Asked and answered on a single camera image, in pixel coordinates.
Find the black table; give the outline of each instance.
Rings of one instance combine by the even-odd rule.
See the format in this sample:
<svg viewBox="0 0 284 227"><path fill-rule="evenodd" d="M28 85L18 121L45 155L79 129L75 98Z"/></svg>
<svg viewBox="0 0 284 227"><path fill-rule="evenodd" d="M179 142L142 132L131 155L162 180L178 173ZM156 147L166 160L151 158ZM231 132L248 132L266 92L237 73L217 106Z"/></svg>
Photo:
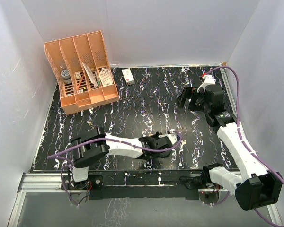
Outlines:
<svg viewBox="0 0 284 227"><path fill-rule="evenodd" d="M135 85L127 86L122 69L112 69L120 101L66 115L60 106L57 88L42 135L42 141L31 172L54 172L62 162L47 160L48 155L70 147L74 136L96 126L123 138L137 138L157 131L177 129L183 134L181 147L168 158L150 160L107 156L90 166L90 170L202 169L204 165L221 163L237 168L232 156L208 126L203 113L191 112L187 105L178 109L175 99L184 85L200 83L200 76L210 67L132 68ZM224 87L219 70L216 83ZM230 102L225 92L225 105Z"/></svg>

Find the cable tie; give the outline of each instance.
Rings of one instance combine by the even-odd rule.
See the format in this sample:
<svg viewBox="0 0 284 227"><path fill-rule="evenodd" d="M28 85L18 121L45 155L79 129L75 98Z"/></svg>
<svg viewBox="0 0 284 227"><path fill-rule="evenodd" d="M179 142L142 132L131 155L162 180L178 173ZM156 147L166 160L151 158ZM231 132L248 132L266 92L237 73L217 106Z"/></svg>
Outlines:
<svg viewBox="0 0 284 227"><path fill-rule="evenodd" d="M251 151L251 152L250 152L250 154L255 154L255 155L257 155L257 154L256 154L256 152L255 152L254 150L253 150L253 151Z"/></svg>

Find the orange desk organizer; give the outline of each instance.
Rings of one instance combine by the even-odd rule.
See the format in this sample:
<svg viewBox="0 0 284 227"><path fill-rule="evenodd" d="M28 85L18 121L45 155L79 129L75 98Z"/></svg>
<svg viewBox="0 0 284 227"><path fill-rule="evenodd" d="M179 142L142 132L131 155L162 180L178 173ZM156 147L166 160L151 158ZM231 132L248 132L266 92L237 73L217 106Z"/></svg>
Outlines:
<svg viewBox="0 0 284 227"><path fill-rule="evenodd" d="M96 106L119 101L115 82L109 86L94 88L90 82L82 62L99 75L101 68L109 68L109 61L101 31L77 35L44 43L45 54L57 78L61 107L66 114L73 114ZM71 75L70 84L65 84L62 69L67 69ZM76 79L75 72L83 72Z"/></svg>

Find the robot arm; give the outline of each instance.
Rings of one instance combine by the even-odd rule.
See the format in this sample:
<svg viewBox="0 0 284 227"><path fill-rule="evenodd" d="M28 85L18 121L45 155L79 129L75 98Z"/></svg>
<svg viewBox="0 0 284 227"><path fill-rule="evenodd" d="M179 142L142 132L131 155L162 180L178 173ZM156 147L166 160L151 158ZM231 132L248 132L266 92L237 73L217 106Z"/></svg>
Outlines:
<svg viewBox="0 0 284 227"><path fill-rule="evenodd" d="M282 183L243 146L237 132L237 119L232 111L224 107L221 86L215 84L212 75L205 75L202 80L199 87L184 88L176 103L183 108L185 100L190 99L190 110L205 113L207 123L224 142L241 172L238 176L220 164L212 164L203 167L203 180L230 191L244 210L276 203Z"/></svg>
<svg viewBox="0 0 284 227"><path fill-rule="evenodd" d="M171 154L171 150L151 152L136 148L135 146L152 150L164 150L173 147L177 142L176 134L173 134L171 131L166 135L157 132L152 136L128 139L106 134L103 128L96 127L74 138L71 142L71 146L74 147L86 141L99 138L110 140L89 143L73 150L72 177L74 182L77 183L87 180L89 166L106 155L121 155L137 159L168 157ZM131 144L131 146L121 143L120 141Z"/></svg>

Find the white enclosure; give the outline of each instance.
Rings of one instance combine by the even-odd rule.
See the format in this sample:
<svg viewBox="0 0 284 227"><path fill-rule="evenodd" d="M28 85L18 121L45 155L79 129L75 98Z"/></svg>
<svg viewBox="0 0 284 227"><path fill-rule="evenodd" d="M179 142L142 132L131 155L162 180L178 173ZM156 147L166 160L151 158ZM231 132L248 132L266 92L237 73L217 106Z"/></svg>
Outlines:
<svg viewBox="0 0 284 227"><path fill-rule="evenodd" d="M229 59L240 113L257 154L284 178L284 1L262 0ZM236 95L236 80L228 72ZM284 187L277 207L284 225Z"/></svg>
<svg viewBox="0 0 284 227"><path fill-rule="evenodd" d="M0 226L56 86L44 42L97 30L112 66L228 61L247 138L284 178L284 1L0 0ZM284 222L284 192L277 207Z"/></svg>
<svg viewBox="0 0 284 227"><path fill-rule="evenodd" d="M44 41L102 30L111 64L151 66L227 61L259 1L22 2Z"/></svg>
<svg viewBox="0 0 284 227"><path fill-rule="evenodd" d="M21 1L0 1L0 227L42 135L56 81Z"/></svg>

